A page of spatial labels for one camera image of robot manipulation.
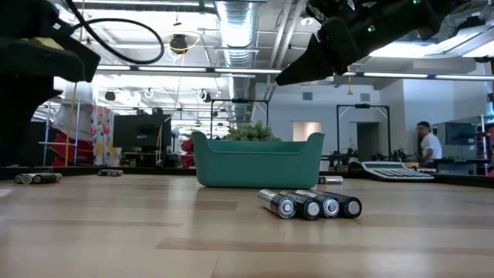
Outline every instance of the monitor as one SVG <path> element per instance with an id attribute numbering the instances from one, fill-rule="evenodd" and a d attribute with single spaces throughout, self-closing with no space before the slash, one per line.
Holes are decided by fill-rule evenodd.
<path id="1" fill-rule="evenodd" d="M 446 123 L 446 144 L 456 146 L 477 145 L 477 125 L 472 123 Z"/>
<path id="2" fill-rule="evenodd" d="M 113 124 L 114 147 L 156 147 L 163 124 L 162 148 L 171 146 L 170 115 L 116 115 Z"/>

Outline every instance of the aa battery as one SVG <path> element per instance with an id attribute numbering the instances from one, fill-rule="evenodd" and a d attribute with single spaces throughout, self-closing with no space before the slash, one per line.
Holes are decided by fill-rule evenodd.
<path id="1" fill-rule="evenodd" d="M 49 184 L 56 183 L 62 180 L 62 174 L 60 173 L 35 173 L 35 174 L 23 174 L 22 183 L 29 184 Z"/>
<path id="2" fill-rule="evenodd" d="M 342 185 L 343 177 L 340 176 L 322 176 L 319 177 L 318 183 L 320 185 Z"/>
<path id="3" fill-rule="evenodd" d="M 362 202 L 357 197 L 333 193 L 315 191 L 314 193 L 322 196 L 334 198 L 340 204 L 340 216 L 348 219 L 355 219 L 362 213 Z"/>
<path id="4" fill-rule="evenodd" d="M 307 220 L 316 220 L 321 217 L 321 203 L 314 198 L 290 192 L 280 192 L 291 197 L 296 204 L 296 213 L 299 217 Z"/>
<path id="5" fill-rule="evenodd" d="M 338 201 L 333 197 L 318 195 L 310 190 L 297 190 L 295 193 L 298 195 L 311 197 L 319 201 L 323 209 L 323 216 L 326 218 L 335 218 L 340 212 L 340 204 L 338 204 Z"/>
<path id="6" fill-rule="evenodd" d="M 21 183 L 22 183 L 22 175 L 16 175 L 16 176 L 14 177 L 14 182 L 15 182 L 16 184 L 21 184 Z"/>
<path id="7" fill-rule="evenodd" d="M 257 197 L 261 200 L 261 204 L 265 209 L 279 217 L 291 219 L 295 216 L 295 201 L 289 196 L 276 193 L 269 189 L 263 189 L 257 194 Z"/>
<path id="8" fill-rule="evenodd" d="M 99 170 L 97 173 L 99 176 L 112 176 L 112 177 L 120 177 L 124 174 L 122 170 Z"/>

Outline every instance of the teal planter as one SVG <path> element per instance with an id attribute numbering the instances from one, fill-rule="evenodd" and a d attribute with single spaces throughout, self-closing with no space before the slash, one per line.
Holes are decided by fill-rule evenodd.
<path id="1" fill-rule="evenodd" d="M 208 140 L 192 133 L 198 181 L 207 187 L 296 188 L 317 184 L 324 134 L 307 142 Z"/>

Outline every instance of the doorway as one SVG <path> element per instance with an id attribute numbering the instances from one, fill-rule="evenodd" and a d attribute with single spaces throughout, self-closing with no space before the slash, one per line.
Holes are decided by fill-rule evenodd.
<path id="1" fill-rule="evenodd" d="M 314 132 L 322 132 L 323 125 L 320 122 L 293 122 L 293 141 L 307 141 Z"/>
<path id="2" fill-rule="evenodd" d="M 370 161 L 379 151 L 379 123 L 357 123 L 359 161 Z"/>

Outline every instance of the wooden table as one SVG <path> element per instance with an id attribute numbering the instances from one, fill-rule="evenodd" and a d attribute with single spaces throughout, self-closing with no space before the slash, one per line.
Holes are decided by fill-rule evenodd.
<path id="1" fill-rule="evenodd" d="M 1 278 L 494 277 L 494 191 L 346 180 L 358 219 L 283 220 L 195 177 L 0 183 Z"/>

